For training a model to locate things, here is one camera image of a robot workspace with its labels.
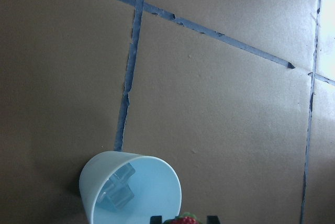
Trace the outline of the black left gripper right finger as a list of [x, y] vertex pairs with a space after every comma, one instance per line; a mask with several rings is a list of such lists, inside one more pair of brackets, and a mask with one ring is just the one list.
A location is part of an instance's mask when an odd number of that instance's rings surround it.
[[206, 223], [207, 224], [219, 224], [219, 217], [214, 216], [214, 215], [207, 216]]

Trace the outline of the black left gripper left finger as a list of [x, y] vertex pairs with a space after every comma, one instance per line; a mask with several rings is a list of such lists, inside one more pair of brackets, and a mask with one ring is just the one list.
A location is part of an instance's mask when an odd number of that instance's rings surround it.
[[162, 216], [151, 216], [150, 224], [162, 224]]

